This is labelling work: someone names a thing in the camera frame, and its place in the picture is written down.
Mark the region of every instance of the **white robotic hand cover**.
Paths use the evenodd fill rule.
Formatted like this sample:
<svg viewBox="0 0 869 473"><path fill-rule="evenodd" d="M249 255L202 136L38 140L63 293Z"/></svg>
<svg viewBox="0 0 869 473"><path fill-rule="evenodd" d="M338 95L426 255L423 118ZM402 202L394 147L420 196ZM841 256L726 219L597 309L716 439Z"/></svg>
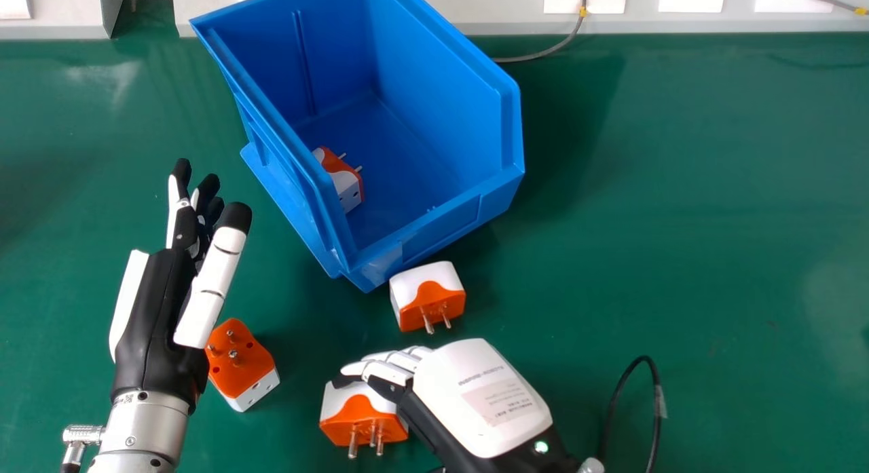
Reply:
<svg viewBox="0 0 869 473"><path fill-rule="evenodd" d="M470 453L502 455L553 425L546 402L488 342L467 339L432 351L365 356L341 369L364 381L379 377L406 386Z"/></svg>

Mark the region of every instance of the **metal prong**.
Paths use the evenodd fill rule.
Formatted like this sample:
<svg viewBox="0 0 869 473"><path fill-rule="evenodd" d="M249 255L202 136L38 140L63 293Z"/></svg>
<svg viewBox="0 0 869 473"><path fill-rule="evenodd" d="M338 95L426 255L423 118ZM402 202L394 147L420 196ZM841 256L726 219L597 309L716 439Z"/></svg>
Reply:
<svg viewBox="0 0 869 473"><path fill-rule="evenodd" d="M350 433L350 448L347 449L347 458L356 459L358 446L356 445L356 428Z"/></svg>
<svg viewBox="0 0 869 473"><path fill-rule="evenodd" d="M435 333L435 328L432 327L432 322L429 322L429 321L428 321L428 316L426 316L426 312L425 312L425 311L422 312L422 324L425 324L425 325L426 325L426 332L428 332L428 334L434 334L434 333Z"/></svg>

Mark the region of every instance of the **white cable label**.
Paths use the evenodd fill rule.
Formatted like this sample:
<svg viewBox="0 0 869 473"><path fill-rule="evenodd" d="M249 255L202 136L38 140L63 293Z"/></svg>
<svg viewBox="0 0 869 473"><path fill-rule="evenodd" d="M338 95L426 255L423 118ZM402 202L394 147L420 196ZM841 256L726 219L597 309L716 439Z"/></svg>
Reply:
<svg viewBox="0 0 869 473"><path fill-rule="evenodd" d="M462 398L492 427L540 408L524 384L515 377L478 387L462 394Z"/></svg>

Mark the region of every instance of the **robotic hand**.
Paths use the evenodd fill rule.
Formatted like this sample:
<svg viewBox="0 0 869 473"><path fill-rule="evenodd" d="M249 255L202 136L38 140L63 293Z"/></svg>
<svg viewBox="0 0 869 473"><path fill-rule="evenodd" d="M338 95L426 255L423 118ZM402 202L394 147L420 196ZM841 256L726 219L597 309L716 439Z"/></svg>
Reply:
<svg viewBox="0 0 869 473"><path fill-rule="evenodd" d="M568 454L546 402L483 339L365 356L332 384L354 381L396 404L443 463L437 472L603 473L595 458L580 465Z"/></svg>
<svg viewBox="0 0 869 473"><path fill-rule="evenodd" d="M181 458L187 418L208 379L204 346L241 256L251 208L217 197L214 174L193 191L190 163L168 177L166 248L130 253L109 330L115 362L105 427L71 425L61 473L77 473L87 446L100 444L90 473L171 473Z"/></svg>

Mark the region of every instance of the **blue storage box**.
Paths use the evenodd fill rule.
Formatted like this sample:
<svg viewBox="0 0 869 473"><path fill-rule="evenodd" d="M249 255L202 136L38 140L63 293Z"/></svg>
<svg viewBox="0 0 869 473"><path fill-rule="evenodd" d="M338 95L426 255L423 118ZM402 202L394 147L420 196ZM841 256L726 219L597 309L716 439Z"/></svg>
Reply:
<svg viewBox="0 0 869 473"><path fill-rule="evenodd" d="M332 278L370 291L508 209L519 88L423 0L248 0L192 21L242 157ZM345 214L311 154L363 167Z"/></svg>

